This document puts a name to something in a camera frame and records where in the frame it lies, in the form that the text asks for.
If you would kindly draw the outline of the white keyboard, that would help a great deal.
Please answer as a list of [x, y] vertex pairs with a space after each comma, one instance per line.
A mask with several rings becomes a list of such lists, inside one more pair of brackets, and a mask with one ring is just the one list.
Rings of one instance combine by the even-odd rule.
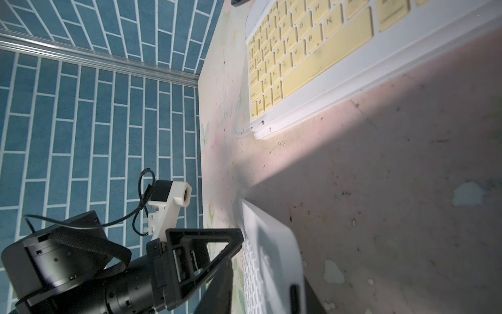
[[240, 207], [247, 313], [306, 313], [303, 264], [293, 231], [249, 201], [241, 200]]

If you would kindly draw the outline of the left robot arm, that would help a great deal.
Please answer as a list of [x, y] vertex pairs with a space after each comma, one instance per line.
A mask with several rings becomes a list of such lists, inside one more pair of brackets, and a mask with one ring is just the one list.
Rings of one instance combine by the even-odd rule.
[[51, 226], [1, 255], [18, 297], [15, 313], [156, 313], [174, 310], [206, 287], [197, 313], [230, 313], [232, 258], [243, 234], [230, 229], [167, 229], [146, 255], [108, 240], [94, 212], [73, 218], [90, 230]]

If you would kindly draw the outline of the yellow keyboard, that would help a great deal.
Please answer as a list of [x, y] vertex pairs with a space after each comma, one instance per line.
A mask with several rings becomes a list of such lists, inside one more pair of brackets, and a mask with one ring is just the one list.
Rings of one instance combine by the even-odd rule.
[[500, 28], [500, 1], [256, 1], [248, 127], [269, 139]]

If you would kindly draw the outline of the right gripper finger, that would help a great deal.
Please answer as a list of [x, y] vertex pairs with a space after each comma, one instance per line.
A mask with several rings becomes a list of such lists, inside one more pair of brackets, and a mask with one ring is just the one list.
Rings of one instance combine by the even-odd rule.
[[209, 288], [206, 290], [195, 314], [205, 313], [231, 313], [233, 294], [233, 268], [231, 259], [226, 259], [219, 266]]

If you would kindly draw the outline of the black stapler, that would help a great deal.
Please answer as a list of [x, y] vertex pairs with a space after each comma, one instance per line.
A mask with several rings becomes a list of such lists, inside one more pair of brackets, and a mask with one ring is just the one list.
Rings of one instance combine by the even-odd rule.
[[250, 0], [231, 0], [231, 5], [234, 7], [238, 7], [238, 6], [241, 6], [249, 1]]

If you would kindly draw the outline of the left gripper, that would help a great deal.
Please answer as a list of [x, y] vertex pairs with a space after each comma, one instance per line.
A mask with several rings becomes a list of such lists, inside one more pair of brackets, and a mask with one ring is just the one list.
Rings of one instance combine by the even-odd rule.
[[172, 228], [166, 236], [166, 242], [155, 239], [146, 246], [155, 310], [173, 310], [188, 301], [244, 241], [238, 228]]

